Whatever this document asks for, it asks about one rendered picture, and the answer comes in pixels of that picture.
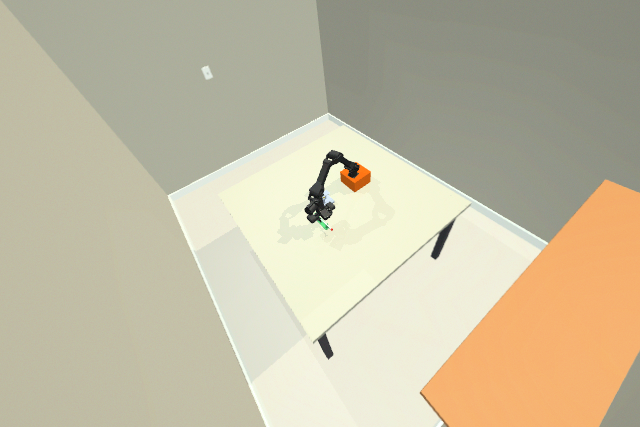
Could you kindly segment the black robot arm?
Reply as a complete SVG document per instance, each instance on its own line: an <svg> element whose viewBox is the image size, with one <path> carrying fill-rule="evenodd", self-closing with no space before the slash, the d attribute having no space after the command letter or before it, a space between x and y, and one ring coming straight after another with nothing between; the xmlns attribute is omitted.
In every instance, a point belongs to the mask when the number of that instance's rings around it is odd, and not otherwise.
<svg viewBox="0 0 640 427"><path fill-rule="evenodd" d="M304 211L306 212L306 214L312 215L317 210L318 207L321 207L323 205L322 197L324 195L324 190L325 190L324 184L331 166L338 164L340 162L344 165L344 168L349 171L348 172L349 174L347 176L355 179L359 175L358 171L359 171L360 165L357 165L357 163L355 162L349 161L343 156L344 156L343 153L335 150L331 150L329 153L326 154L326 158L323 160L323 165L320 170L317 181L315 184L312 185L312 188L310 189L309 196L308 196L308 200L310 200L310 203L304 208ZM328 160L328 159L332 159L332 160ZM311 196L313 196L313 198ZM333 214L332 209L328 210L326 209L326 207L323 207L322 210L320 209L318 211L318 215L321 216L323 220L329 219L332 214Z"/></svg>

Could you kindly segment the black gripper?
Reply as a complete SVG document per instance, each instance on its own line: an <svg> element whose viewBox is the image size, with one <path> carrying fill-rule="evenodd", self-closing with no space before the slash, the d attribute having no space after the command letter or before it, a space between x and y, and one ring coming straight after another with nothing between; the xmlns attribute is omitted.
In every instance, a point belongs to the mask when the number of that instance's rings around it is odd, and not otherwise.
<svg viewBox="0 0 640 427"><path fill-rule="evenodd" d="M323 209L323 207L326 207L326 209L328 209L328 210L329 210L329 208L330 208L330 209L332 209L332 210L334 210L334 209L335 209L335 205L334 205L332 202L328 202L328 203L327 203L327 204L325 204L325 205L324 205L324 203L323 203L323 205L322 205L321 207L318 207L318 208L317 208L316 213L315 213L314 215L313 215L313 214L312 214L312 215L308 215L308 216L307 216L307 219L308 219L311 223L314 223L314 222L316 222L316 221L318 221L318 220L320 221L320 223L322 223L322 222L321 222L321 218L320 218L320 217L319 217L319 215L318 215L318 211L319 211L320 209L322 210L322 209Z"/></svg>

